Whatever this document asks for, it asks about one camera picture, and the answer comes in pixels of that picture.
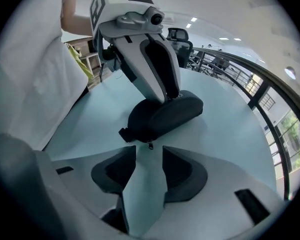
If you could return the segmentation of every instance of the yellow cloth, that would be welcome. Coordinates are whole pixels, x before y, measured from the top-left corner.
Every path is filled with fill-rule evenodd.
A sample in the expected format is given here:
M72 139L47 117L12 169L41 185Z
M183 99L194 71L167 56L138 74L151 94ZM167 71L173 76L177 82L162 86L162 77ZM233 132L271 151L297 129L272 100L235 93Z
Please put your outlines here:
M92 79L94 77L94 75L91 73L91 71L89 70L89 68L87 68L86 65L83 64L82 61L79 59L80 54L70 44L67 43L66 46L68 47L69 52L71 53L71 55L73 56L73 58L75 59L75 61L79 64L80 68L86 74L86 76L88 77L88 79L89 80Z

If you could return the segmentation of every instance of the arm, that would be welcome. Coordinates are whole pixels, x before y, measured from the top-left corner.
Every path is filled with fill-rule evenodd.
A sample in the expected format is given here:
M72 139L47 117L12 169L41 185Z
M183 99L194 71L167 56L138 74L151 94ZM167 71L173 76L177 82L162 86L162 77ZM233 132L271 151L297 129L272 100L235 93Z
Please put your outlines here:
M76 0L63 0L61 27L64 31L82 36L92 36L90 18L76 15Z

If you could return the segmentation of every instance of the light blue floor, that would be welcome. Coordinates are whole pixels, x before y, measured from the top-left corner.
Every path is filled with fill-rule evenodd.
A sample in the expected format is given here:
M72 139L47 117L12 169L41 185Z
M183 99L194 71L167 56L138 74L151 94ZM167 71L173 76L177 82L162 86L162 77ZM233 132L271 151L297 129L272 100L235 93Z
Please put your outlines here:
M276 191L273 160L263 129L231 85L181 69L181 89L203 100L203 113L154 141L154 150L150 150L139 141L125 143L118 134L127 127L134 106L144 99L121 75L116 72L97 85L71 110L46 152L55 161L136 145L136 169L123 192L131 235L143 235L162 214L167 190L162 145L230 161Z

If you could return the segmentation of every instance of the ceiling light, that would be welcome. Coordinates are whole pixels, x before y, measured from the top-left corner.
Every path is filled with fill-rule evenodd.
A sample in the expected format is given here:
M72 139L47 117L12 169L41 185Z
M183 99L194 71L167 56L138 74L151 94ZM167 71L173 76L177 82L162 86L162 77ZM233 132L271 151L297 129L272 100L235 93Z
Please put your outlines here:
M293 80L296 80L296 71L294 70L293 67L291 66L287 66L284 71L286 72L286 74L291 77Z

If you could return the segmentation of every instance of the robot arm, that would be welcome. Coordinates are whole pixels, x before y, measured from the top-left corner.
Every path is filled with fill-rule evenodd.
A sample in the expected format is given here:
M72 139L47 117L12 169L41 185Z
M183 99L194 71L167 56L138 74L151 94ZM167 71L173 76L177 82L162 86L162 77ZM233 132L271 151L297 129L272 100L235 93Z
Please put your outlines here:
M92 0L93 44L112 71L122 69L146 99L159 104L179 95L175 51L162 36L164 13L152 0ZM110 43L103 47L103 39Z

